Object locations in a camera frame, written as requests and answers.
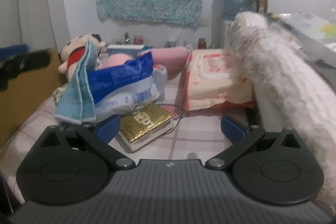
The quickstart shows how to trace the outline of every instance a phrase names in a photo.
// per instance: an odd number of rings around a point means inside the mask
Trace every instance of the blue gripper pad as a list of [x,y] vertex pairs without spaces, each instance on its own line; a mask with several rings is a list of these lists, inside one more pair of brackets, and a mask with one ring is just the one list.
[[220,123],[221,130],[231,143],[244,138],[249,133],[249,128],[230,116],[223,116]]
[[94,127],[96,128],[95,135],[103,142],[109,143],[120,131],[120,117],[113,115]]

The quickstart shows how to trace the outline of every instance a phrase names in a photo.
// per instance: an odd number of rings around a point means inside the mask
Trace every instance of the cardboard box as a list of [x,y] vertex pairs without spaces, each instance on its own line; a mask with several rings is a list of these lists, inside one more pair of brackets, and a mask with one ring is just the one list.
[[65,76],[58,72],[57,49],[48,49],[48,53],[47,67],[23,72],[9,80],[7,90],[0,90],[0,148],[29,115],[66,82]]

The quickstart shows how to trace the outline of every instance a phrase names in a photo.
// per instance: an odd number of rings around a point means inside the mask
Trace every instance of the red can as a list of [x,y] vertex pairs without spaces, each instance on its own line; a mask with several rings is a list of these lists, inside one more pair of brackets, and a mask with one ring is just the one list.
[[141,35],[137,35],[134,37],[134,43],[136,45],[141,45],[143,44],[143,37]]
[[205,41],[205,38],[198,39],[198,46],[197,48],[207,48],[207,43]]

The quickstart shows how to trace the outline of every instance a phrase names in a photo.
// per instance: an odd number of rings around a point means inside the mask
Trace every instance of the gold package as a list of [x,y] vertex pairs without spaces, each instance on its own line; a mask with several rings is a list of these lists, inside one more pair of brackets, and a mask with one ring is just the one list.
[[155,103],[121,118],[120,133],[131,144],[140,137],[154,133],[171,122],[172,115]]

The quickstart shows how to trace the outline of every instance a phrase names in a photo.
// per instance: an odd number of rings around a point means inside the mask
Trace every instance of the red collar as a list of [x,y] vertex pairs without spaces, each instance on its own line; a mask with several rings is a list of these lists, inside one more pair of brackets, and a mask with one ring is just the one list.
[[68,69],[72,64],[78,62],[82,58],[82,56],[84,55],[84,52],[85,52],[85,47],[79,47],[70,53],[68,64],[67,64]]

